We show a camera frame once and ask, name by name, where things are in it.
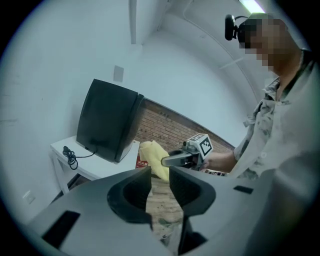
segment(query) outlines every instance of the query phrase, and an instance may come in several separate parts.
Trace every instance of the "brick wall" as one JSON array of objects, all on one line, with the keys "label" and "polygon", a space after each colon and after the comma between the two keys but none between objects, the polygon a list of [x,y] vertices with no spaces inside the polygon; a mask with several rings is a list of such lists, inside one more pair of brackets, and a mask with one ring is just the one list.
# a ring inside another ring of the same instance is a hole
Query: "brick wall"
[{"label": "brick wall", "polygon": [[135,136],[139,142],[156,141],[164,150],[180,149],[186,139],[196,134],[208,134],[215,152],[228,152],[232,145],[190,119],[159,104],[146,100],[146,112]]}]

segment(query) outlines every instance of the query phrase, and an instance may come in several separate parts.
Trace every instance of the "wall outlet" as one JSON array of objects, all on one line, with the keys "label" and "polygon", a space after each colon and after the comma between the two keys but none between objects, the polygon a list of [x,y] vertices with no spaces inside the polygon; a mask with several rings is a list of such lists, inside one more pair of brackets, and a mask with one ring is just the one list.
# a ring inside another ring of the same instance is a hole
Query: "wall outlet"
[{"label": "wall outlet", "polygon": [[36,199],[36,197],[34,196],[34,194],[31,193],[30,190],[29,190],[27,193],[25,193],[22,198],[23,198],[29,205]]}]

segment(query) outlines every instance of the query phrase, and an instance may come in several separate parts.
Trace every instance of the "table leg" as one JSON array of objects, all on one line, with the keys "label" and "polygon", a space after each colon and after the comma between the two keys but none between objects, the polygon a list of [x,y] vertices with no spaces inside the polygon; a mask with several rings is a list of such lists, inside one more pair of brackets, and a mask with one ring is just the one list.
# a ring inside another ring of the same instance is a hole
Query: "table leg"
[{"label": "table leg", "polygon": [[65,195],[69,192],[69,188],[68,188],[68,184],[65,181],[64,170],[62,169],[61,163],[58,160],[56,154],[53,154],[53,163],[54,163],[54,170],[55,170],[56,177],[58,179],[58,183],[60,185],[62,193]]}]

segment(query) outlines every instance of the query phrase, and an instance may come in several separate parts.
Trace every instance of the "white table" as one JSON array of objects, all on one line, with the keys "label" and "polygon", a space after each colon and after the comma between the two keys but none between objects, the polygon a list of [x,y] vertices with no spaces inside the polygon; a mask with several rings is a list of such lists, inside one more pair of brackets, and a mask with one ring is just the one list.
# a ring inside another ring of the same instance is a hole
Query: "white table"
[{"label": "white table", "polygon": [[[109,162],[98,155],[93,155],[87,158],[77,158],[78,168],[74,172],[81,176],[93,181],[115,174],[133,170],[136,168],[137,156],[139,151],[140,142],[134,140],[132,147],[127,155],[121,162]],[[61,164],[66,165],[68,168],[68,159],[62,154],[64,146],[67,146],[71,151],[74,151],[75,156],[85,157],[92,154],[92,152],[85,149],[84,146],[76,141],[76,136],[72,136],[58,142],[51,144],[53,152],[53,163],[56,177],[63,194],[69,192],[68,184],[64,178],[64,171]]]}]

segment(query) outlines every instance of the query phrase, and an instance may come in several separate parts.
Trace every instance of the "black monitor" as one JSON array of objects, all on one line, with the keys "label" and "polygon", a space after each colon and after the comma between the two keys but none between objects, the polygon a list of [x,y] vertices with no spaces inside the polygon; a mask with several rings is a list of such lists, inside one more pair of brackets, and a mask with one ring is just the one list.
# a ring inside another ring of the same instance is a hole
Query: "black monitor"
[{"label": "black monitor", "polygon": [[94,79],[86,95],[76,141],[111,162],[129,152],[146,109],[144,96]]}]

